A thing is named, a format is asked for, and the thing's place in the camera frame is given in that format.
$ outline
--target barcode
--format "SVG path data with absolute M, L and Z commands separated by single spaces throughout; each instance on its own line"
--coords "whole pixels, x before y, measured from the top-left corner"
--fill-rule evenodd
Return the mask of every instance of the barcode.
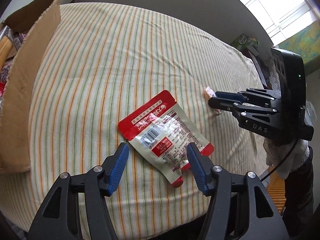
M 154 139 L 157 138 L 158 135 L 159 133 L 153 126 L 149 131 L 147 131 L 144 135 L 141 136 L 141 142 L 143 142 L 145 146 L 148 147 L 154 141 Z

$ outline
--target black cable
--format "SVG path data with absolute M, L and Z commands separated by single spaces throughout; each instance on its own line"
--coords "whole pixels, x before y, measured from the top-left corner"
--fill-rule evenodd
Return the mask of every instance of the black cable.
M 270 171 L 266 176 L 264 176 L 261 179 L 261 182 L 263 182 L 267 177 L 269 177 L 272 173 L 274 173 L 276 171 L 276 169 L 278 169 L 282 163 L 284 163 L 284 161 L 289 157 L 289 155 L 292 153 L 293 149 L 295 148 L 295 146 L 297 145 L 299 141 L 299 138 L 296 139 L 296 141 L 294 142 L 294 144 L 292 145 L 291 149 L 289 150 L 289 152 L 287 153 L 287 155 L 278 163 L 278 165 L 272 170 Z

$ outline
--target metal bolt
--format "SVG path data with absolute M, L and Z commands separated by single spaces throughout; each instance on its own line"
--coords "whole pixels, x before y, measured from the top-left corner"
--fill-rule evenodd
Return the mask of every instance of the metal bolt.
M 253 179 L 256 177 L 256 174 L 253 171 L 249 171 L 248 176 Z
M 65 179 L 66 177 L 68 177 L 68 173 L 67 172 L 63 172 L 60 174 L 60 178 Z
M 101 167 L 101 166 L 95 166 L 95 167 L 93 168 L 93 170 L 94 170 L 95 172 L 100 172 L 100 171 L 102 171 L 102 167 Z
M 218 165 L 215 165 L 215 166 L 213 166 L 213 170 L 216 172 L 220 172 L 220 171 L 222 171 L 222 168 Z

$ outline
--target bed sheet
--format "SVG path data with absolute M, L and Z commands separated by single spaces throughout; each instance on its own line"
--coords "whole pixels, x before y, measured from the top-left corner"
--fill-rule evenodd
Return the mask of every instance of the bed sheet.
M 61 5 L 61 23 L 44 54 L 29 115 L 31 171 L 0 175 L 0 210 L 28 231 L 60 173 L 87 172 L 126 141 L 120 120 L 169 90 L 214 145 L 214 163 L 233 173 L 267 168 L 263 137 L 238 127 L 204 99 L 206 86 L 237 92 L 262 88 L 251 60 L 210 34 L 175 18 L 126 5 Z M 209 197 L 192 173 L 173 188 L 130 147 L 118 190 L 106 198 L 119 239 L 151 238 L 206 213 Z M 84 196 L 79 196 L 89 239 Z

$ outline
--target packaged snack in box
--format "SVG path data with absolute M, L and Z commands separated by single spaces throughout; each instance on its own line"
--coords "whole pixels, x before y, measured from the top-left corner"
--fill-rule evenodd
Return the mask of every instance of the packaged snack in box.
M 190 142 L 196 143 L 202 155 L 209 156 L 214 151 L 167 90 L 121 120 L 119 130 L 174 187 L 183 183 L 181 170 L 190 167 Z

